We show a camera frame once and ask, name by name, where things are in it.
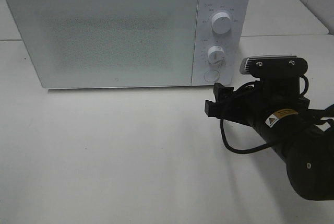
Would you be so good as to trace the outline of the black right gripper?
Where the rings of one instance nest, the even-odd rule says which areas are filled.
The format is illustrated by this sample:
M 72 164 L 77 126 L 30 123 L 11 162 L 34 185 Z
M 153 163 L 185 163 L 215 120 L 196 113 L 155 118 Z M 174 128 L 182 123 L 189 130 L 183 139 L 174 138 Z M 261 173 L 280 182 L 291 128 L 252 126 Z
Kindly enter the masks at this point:
M 297 116 L 309 106 L 304 97 L 309 82 L 305 76 L 260 79 L 253 86 L 234 92 L 234 87 L 216 82 L 213 86 L 215 102 L 205 101 L 208 117 L 251 126 L 256 130 L 274 127 L 285 117 Z

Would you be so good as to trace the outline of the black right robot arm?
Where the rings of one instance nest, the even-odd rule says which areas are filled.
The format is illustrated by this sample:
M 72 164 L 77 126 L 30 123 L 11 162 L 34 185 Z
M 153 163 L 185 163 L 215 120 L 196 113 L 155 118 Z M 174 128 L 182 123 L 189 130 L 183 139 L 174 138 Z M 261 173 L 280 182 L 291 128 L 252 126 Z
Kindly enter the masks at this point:
M 249 126 L 264 140 L 248 149 L 225 148 L 239 155 L 271 148 L 286 165 L 296 193 L 307 200 L 333 199 L 333 106 L 311 110 L 300 92 L 298 78 L 257 80 L 238 89 L 215 83 L 215 100 L 205 102 L 205 113 L 221 122 Z

